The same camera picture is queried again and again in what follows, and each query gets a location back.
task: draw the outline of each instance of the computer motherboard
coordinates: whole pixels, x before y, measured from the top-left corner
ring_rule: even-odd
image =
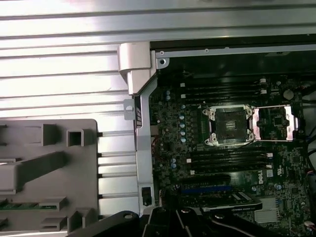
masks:
[[[161,75],[150,96],[156,205],[233,211],[311,235],[300,88],[296,75]]]

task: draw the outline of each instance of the black ram slot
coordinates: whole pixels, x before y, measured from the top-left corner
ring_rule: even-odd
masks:
[[[181,83],[185,84],[185,87],[204,87],[204,86],[250,86],[250,85],[260,85],[260,80],[257,78],[183,78]]]
[[[246,162],[264,162],[267,163],[267,158],[221,158],[221,159],[203,159],[203,160],[192,160],[191,167],[197,167],[201,165],[234,165]]]
[[[221,101],[222,103],[229,103],[229,102],[249,102],[249,100],[256,100],[258,99],[259,95],[244,95],[244,96],[229,96],[229,97],[214,97],[209,98],[206,97],[204,99],[201,98],[190,98],[185,99],[186,105],[200,105],[200,104],[210,104],[210,103],[218,103],[218,101]]]
[[[193,156],[191,157],[193,161],[201,161],[201,160],[215,160],[215,159],[231,159],[231,158],[246,158],[253,159],[253,157],[265,158],[265,154],[222,154],[222,155],[203,155],[203,156]]]
[[[215,173],[229,173],[229,172],[240,172],[240,171],[253,171],[267,169],[264,164],[242,164],[240,166],[223,166],[223,167],[209,167],[209,168],[196,168],[194,175],[210,175]]]

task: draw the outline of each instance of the green circuit board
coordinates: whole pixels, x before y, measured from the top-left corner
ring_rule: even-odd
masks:
[[[208,98],[208,92],[201,95],[199,91],[207,91],[205,88],[212,91],[212,85],[199,85],[189,100],[187,91],[190,88],[184,91],[181,80],[180,86],[161,86],[153,92],[150,97],[150,117],[155,187],[164,191],[172,190],[178,195],[180,204],[192,207],[200,207],[199,197],[203,197],[206,200],[204,205],[207,205],[207,198],[212,200],[215,194],[179,194],[179,187],[194,191],[206,187],[232,188],[250,194],[263,203],[261,211],[244,211],[237,215],[282,234],[310,235],[312,232],[304,226],[304,221],[310,220],[311,215],[305,183],[305,168],[308,165],[307,146],[305,139],[302,139],[305,137],[304,128],[302,126],[295,131],[293,141],[276,141],[286,138],[289,124],[283,107],[273,107],[290,105],[298,121],[303,120],[301,95],[296,91],[300,80],[287,75],[260,78],[265,79],[264,83],[256,84],[256,88],[259,87],[263,93],[247,96],[240,101],[234,99],[234,102],[225,99],[201,102],[200,98]],[[290,100],[284,97],[286,90],[293,91]],[[261,109],[259,114],[261,139],[264,141],[247,142],[243,146],[213,147],[205,144],[210,136],[210,119],[203,114],[203,110],[231,104],[271,106]],[[227,163],[225,166],[221,159],[221,162],[211,166],[202,165],[194,169],[194,163],[188,160],[198,157],[199,162],[207,162],[207,159],[221,156],[229,156],[232,162],[234,156],[241,156],[244,164],[233,167]],[[220,193],[216,193],[216,197],[226,199]]]

